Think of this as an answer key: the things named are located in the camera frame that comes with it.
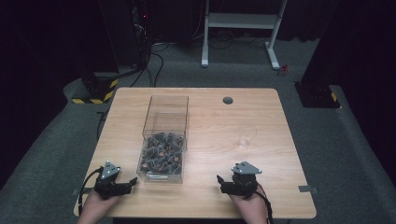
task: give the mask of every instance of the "gray carpet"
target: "gray carpet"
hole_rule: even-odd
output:
[[[302,107],[293,82],[300,81],[317,41],[276,41],[281,64],[290,73],[279,77],[272,70],[262,42],[235,41],[227,49],[210,49],[209,66],[201,67],[201,48],[158,45],[163,56],[158,87],[274,88],[290,126],[318,214],[291,223],[396,223],[396,192],[375,158],[340,87],[332,86],[342,108]],[[221,48],[227,43],[212,41]],[[155,75],[161,61],[151,56]],[[137,75],[123,77],[117,88],[130,86]],[[64,88],[70,99],[79,80]],[[148,74],[135,84],[148,87]],[[0,223],[75,223],[73,208],[78,189],[94,152],[100,115],[111,105],[69,103],[36,139],[0,192]],[[111,223],[106,218],[102,223]],[[286,223],[287,220],[276,220]]]

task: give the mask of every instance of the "hand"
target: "hand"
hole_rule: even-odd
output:
[[[97,223],[100,219],[105,217],[110,208],[113,207],[121,197],[122,196],[114,196],[107,200],[103,200],[95,190],[92,190],[84,203],[77,224]]]
[[[261,195],[264,195],[262,188],[257,187]],[[239,213],[247,224],[266,224],[268,218],[267,207],[265,201],[256,193],[244,199],[244,196],[230,195],[231,200],[238,207]]]

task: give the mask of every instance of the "clear plastic box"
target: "clear plastic box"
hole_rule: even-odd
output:
[[[183,182],[189,126],[188,96],[151,96],[137,174],[146,182]]]

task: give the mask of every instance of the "wooden table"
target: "wooden table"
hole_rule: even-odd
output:
[[[190,127],[183,184],[144,183],[109,212],[110,217],[237,218],[234,204],[222,194],[216,175],[232,181],[231,168],[248,161],[262,169],[256,175],[272,203],[274,218],[316,215],[290,129],[273,89],[120,88],[93,154],[87,175],[111,161],[121,167],[117,183],[137,176],[142,131],[151,95],[189,96]],[[233,103],[223,103],[232,97]],[[239,127],[252,124],[257,136],[249,148],[236,142]],[[87,187],[94,186],[93,176]]]

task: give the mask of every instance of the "white metal frame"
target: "white metal frame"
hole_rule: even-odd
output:
[[[209,27],[226,27],[226,28],[250,28],[250,29],[272,29],[271,39],[265,42],[265,49],[271,60],[273,69],[280,68],[279,63],[274,52],[274,44],[276,35],[282,22],[283,12],[288,0],[282,0],[280,9],[276,15],[264,14],[234,14],[234,13],[209,13],[209,0],[206,0],[205,9],[205,34],[204,44],[202,49],[202,67],[209,66],[209,43],[208,33]]]

